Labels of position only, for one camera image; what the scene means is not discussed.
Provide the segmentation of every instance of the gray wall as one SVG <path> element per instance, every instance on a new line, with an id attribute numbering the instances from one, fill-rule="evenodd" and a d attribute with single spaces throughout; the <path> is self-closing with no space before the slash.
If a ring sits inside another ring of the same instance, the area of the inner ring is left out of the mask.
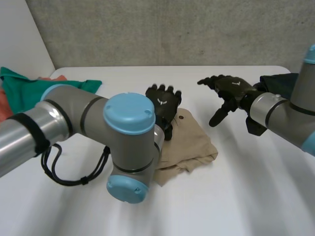
<path id="1" fill-rule="evenodd" d="M 315 0 L 27 0 L 56 68 L 281 65 L 315 43 Z"/>

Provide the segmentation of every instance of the orange cloth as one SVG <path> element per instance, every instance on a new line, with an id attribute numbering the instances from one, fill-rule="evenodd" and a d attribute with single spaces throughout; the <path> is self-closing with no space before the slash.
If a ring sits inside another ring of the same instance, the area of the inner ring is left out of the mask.
<path id="1" fill-rule="evenodd" d="M 52 80 L 50 78 L 40 78 L 41 80 Z M 59 76 L 53 81 L 66 81 L 67 78 L 64 75 Z M 5 92 L 2 88 L 0 88 L 0 122 L 4 121 L 5 119 L 9 118 L 13 115 L 11 108 L 8 103 L 8 99 L 6 98 Z"/>

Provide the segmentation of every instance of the black cable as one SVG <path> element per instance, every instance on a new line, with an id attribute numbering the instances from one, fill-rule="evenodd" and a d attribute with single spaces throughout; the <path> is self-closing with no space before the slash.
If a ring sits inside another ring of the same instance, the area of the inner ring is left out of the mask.
<path id="1" fill-rule="evenodd" d="M 56 164 L 57 164 L 59 157 L 61 156 L 63 149 L 58 144 L 54 144 L 53 147 L 56 147 L 58 149 L 58 153 L 57 153 L 57 155 L 53 161 L 51 171 L 47 166 L 47 162 L 48 162 L 48 158 L 49 158 L 52 147 L 49 147 L 45 152 L 42 153 L 41 160 L 40 160 L 41 166 L 42 166 L 45 174 L 50 179 L 52 179 L 54 182 L 61 184 L 63 186 L 77 186 L 80 184 L 82 184 L 82 185 L 88 184 L 90 181 L 92 181 L 93 179 L 98 177 L 100 175 L 100 173 L 103 171 L 104 166 L 108 160 L 108 156 L 110 154 L 109 147 L 105 146 L 105 148 L 103 150 L 103 154 L 101 155 L 101 157 L 100 157 L 100 159 L 96 165 L 96 168 L 92 171 L 91 174 L 89 174 L 88 176 L 82 177 L 79 180 L 63 180 L 63 179 L 60 179 L 56 174 Z"/>

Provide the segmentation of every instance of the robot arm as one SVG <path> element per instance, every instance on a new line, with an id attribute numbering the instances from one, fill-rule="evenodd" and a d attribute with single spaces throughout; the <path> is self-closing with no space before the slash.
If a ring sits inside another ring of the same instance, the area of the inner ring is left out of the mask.
<path id="1" fill-rule="evenodd" d="M 248 114 L 246 125 L 251 134 L 260 136 L 269 129 L 315 156 L 315 45 L 304 59 L 290 101 L 278 94 L 257 91 L 237 77 L 213 76 L 198 84 L 208 85 L 224 99 L 210 126 L 218 125 L 229 111 L 240 108 Z"/>
<path id="2" fill-rule="evenodd" d="M 143 201 L 181 101 L 180 94 L 164 89 L 153 85 L 147 97 L 122 93 L 107 99 L 68 85 L 50 87 L 36 107 L 0 124 L 0 177 L 79 133 L 110 147 L 109 193 L 129 203 Z M 161 110 L 152 97 L 172 106 Z"/>

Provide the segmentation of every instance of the logo on robotic hand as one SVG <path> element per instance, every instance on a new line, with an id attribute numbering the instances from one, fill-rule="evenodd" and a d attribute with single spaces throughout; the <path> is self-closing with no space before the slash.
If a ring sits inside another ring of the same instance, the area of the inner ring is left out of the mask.
<path id="1" fill-rule="evenodd" d="M 158 102 L 160 105 L 164 105 L 164 104 L 166 104 L 166 103 L 167 103 L 167 101 L 162 102 L 162 101 L 161 101 L 161 100 L 159 100 L 159 99 L 157 99 L 157 102 Z"/>
<path id="2" fill-rule="evenodd" d="M 238 85 L 238 86 L 239 86 L 239 85 L 241 85 L 241 81 L 240 81 L 240 82 L 238 82 L 238 83 L 234 83 L 234 82 L 232 82 L 232 84 L 233 84 L 233 85 Z"/>

